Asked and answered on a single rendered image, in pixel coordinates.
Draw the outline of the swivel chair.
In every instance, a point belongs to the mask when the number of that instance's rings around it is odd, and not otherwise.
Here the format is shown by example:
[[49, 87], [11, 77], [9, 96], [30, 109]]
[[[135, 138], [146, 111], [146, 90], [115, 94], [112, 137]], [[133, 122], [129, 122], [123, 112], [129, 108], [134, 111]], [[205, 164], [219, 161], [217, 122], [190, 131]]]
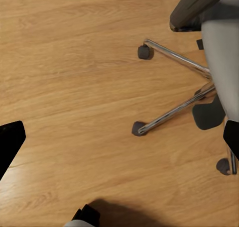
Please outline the swivel chair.
[[[197, 104], [192, 114], [197, 127], [208, 130], [224, 128], [227, 120], [239, 122], [239, 0], [181, 0], [170, 15], [173, 32], [202, 32], [197, 40], [204, 50], [208, 67], [190, 60], [152, 40], [145, 39], [138, 48], [138, 58], [149, 58], [149, 46], [209, 79], [194, 97], [149, 124], [134, 122], [132, 134], [143, 134], [196, 101], [215, 94], [210, 104]], [[228, 160], [218, 161], [216, 168], [225, 176], [237, 174], [236, 156], [227, 145]]]

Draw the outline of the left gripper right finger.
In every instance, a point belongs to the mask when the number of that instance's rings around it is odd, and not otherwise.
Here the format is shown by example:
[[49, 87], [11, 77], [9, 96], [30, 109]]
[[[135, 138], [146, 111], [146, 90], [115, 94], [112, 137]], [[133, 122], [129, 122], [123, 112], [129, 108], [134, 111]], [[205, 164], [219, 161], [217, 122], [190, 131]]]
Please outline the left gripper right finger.
[[227, 120], [223, 138], [239, 161], [239, 122]]

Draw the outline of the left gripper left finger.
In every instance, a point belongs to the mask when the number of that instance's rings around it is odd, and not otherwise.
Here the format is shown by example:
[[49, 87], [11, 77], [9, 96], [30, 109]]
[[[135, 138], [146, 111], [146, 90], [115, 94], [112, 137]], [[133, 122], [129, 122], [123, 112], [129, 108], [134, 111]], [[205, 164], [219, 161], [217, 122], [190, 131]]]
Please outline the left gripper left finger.
[[0, 126], [0, 180], [26, 140], [22, 121]]

